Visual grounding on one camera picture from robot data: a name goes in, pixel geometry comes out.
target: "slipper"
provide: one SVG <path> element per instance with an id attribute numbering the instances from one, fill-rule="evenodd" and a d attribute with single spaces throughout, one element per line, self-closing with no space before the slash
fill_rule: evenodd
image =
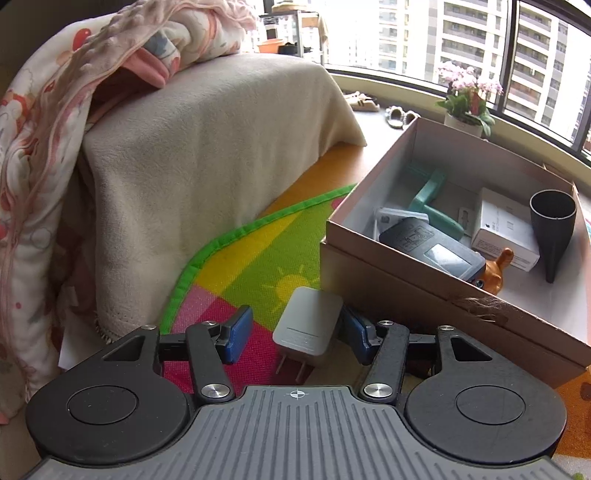
<path id="1" fill-rule="evenodd" d="M 419 118 L 419 117 L 420 117 L 420 115 L 417 112 L 413 112 L 412 110 L 409 110 L 404 115 L 404 120 L 403 120 L 404 126 L 405 127 L 409 126 L 413 120 L 415 120 L 416 118 Z"/>
<path id="2" fill-rule="evenodd" d="M 358 97 L 359 95 L 360 95 L 359 92 L 343 94 L 343 96 L 347 100 L 349 100 L 350 98 L 353 98 L 353 97 Z"/>
<path id="3" fill-rule="evenodd" d="M 399 106 L 386 108 L 386 121 L 392 128 L 402 128 L 404 126 L 404 110 Z"/>
<path id="4" fill-rule="evenodd" d="M 379 105 L 375 98 L 360 93 L 357 97 L 347 98 L 347 103 L 356 112 L 379 112 Z"/>

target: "pink flower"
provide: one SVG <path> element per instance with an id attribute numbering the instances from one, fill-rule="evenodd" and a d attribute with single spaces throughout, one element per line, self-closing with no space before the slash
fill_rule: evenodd
<path id="1" fill-rule="evenodd" d="M 503 93 L 503 87 L 499 82 L 484 77 L 478 78 L 478 88 L 485 93 Z"/>
<path id="2" fill-rule="evenodd" d="M 442 63 L 437 69 L 438 74 L 445 79 L 446 82 L 454 82 L 460 75 L 463 69 L 447 61 Z"/>
<path id="3" fill-rule="evenodd" d="M 462 75 L 462 80 L 464 80 L 467 88 L 476 86 L 476 77 L 474 77 L 469 71 L 466 71 L 466 73 Z"/>
<path id="4" fill-rule="evenodd" d="M 476 77 L 469 73 L 466 73 L 464 70 L 463 73 L 459 75 L 457 80 L 452 83 L 452 88 L 454 90 L 463 90 L 466 88 L 472 88 L 476 86 Z"/>

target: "potted plant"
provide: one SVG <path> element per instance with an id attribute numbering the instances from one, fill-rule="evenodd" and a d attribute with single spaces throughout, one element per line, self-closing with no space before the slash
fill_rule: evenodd
<path id="1" fill-rule="evenodd" d="M 463 69 L 447 61 L 438 69 L 439 75 L 448 82 L 447 97 L 437 105 L 447 110 L 444 124 L 470 135 L 490 137 L 495 120 L 486 107 L 491 93 L 502 93 L 496 80 L 476 78 L 474 68 Z"/>

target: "black cup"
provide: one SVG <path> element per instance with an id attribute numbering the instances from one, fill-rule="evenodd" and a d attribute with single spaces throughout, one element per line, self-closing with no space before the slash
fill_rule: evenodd
<path id="1" fill-rule="evenodd" d="M 542 190 L 530 199 L 531 226 L 546 268 L 546 282 L 554 283 L 558 262 L 573 236 L 577 204 L 565 192 Z"/>

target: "gray electronic device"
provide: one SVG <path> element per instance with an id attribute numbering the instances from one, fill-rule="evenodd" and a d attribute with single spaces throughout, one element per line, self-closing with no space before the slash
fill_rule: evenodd
<path id="1" fill-rule="evenodd" d="M 379 241 L 467 282 L 486 267 L 481 254 L 417 218 L 406 218 L 389 228 Z"/>

